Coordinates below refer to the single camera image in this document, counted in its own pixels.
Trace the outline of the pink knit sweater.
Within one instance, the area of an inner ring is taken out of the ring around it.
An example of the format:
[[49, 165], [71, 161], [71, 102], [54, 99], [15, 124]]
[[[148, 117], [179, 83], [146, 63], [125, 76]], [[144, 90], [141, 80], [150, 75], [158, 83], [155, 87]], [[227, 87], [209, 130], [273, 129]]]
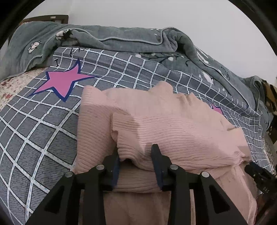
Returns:
[[161, 81], [147, 91], [83, 89], [75, 172], [90, 170], [114, 149], [121, 161], [117, 186], [104, 195], [107, 224], [167, 224], [170, 193], [157, 185], [153, 144], [186, 171], [210, 173], [246, 222], [254, 223], [257, 188], [244, 171], [252, 158], [242, 128]]

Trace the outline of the brown olive clothes pile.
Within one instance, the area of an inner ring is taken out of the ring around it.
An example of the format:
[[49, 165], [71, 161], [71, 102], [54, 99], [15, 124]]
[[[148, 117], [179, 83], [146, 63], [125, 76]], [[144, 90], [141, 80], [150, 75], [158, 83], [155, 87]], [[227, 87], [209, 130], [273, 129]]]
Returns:
[[276, 115], [276, 104], [277, 104], [277, 93], [276, 87], [272, 84], [267, 83], [267, 81], [262, 80], [262, 86], [265, 94], [265, 105], [270, 113]]

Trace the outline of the grey checked star bedsheet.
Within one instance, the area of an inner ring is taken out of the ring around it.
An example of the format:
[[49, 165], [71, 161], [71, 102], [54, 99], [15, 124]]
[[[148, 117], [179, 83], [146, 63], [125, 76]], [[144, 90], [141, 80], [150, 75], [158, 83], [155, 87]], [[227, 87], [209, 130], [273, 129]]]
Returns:
[[166, 81], [175, 93], [193, 93], [241, 127], [255, 163], [274, 170], [263, 149], [261, 110], [230, 96], [185, 54], [59, 47], [48, 71], [69, 70], [77, 60], [82, 73], [96, 77], [75, 82], [66, 100], [51, 89], [35, 94], [47, 81], [46, 72], [41, 72], [19, 91], [8, 94], [1, 109], [1, 207], [10, 224], [25, 224], [46, 193], [73, 167], [77, 119], [86, 85], [100, 90], [148, 90]]

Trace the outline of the floral white pillow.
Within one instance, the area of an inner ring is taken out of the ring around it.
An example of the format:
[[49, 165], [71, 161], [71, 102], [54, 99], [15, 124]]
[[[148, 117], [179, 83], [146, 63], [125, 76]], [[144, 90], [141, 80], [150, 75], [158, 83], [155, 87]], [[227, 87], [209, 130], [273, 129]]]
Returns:
[[1, 81], [0, 108], [1, 110], [9, 100], [19, 93], [33, 78], [44, 72], [46, 67], [38, 67], [16, 77]]

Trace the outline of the grey-green fleece blanket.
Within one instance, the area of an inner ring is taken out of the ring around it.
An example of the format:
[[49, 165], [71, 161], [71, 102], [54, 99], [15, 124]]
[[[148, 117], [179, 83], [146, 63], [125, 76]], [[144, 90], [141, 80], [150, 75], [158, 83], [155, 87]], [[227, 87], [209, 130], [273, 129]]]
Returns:
[[14, 32], [1, 62], [1, 79], [41, 65], [60, 46], [78, 46], [114, 52], [132, 52], [165, 67], [197, 75], [226, 89], [234, 98], [261, 115], [263, 129], [273, 120], [275, 107], [266, 101], [264, 81], [258, 76], [241, 78], [197, 48], [182, 31], [26, 22]]

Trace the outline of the dark wooden headboard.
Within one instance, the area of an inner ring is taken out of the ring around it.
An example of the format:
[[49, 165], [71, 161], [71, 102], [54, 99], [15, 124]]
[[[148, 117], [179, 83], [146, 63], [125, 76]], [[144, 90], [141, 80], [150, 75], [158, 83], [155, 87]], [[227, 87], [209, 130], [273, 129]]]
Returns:
[[41, 16], [26, 18], [21, 21], [21, 24], [27, 23], [27, 22], [34, 22], [34, 21], [68, 24], [69, 16], [68, 15], [41, 15]]

